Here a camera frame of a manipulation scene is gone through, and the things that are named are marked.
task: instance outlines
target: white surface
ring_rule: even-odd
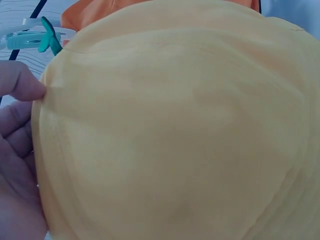
[[[39,17],[60,19],[61,13],[77,0],[47,0]],[[0,1],[0,28],[21,25],[24,18],[29,18],[39,0],[2,0]],[[10,50],[0,50],[0,60],[8,60]],[[17,60],[26,63],[33,74],[39,78],[46,65],[53,58],[51,51],[39,53],[37,49],[21,50]],[[5,96],[1,107],[11,103],[12,97]]]

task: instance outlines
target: yellow hat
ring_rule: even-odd
[[[81,30],[41,81],[54,240],[320,239],[320,42],[298,26],[147,1]]]

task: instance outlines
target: orange fabric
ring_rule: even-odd
[[[61,16],[61,26],[80,31],[86,26],[127,6],[150,0],[79,0]],[[226,0],[259,11],[259,0]]]

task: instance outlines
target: black line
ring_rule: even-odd
[[[262,9],[261,9],[261,0],[258,0],[259,2],[259,13],[262,14]]]
[[[33,10],[32,14],[30,15],[30,18],[31,19],[36,19],[41,10],[44,8],[44,6],[46,5],[47,3],[47,0],[40,0],[38,5],[35,7],[35,9]],[[15,61],[18,57],[18,54],[19,54],[20,50],[19,49],[15,49],[11,52],[11,55],[10,55],[10,58],[9,58],[9,61]]]

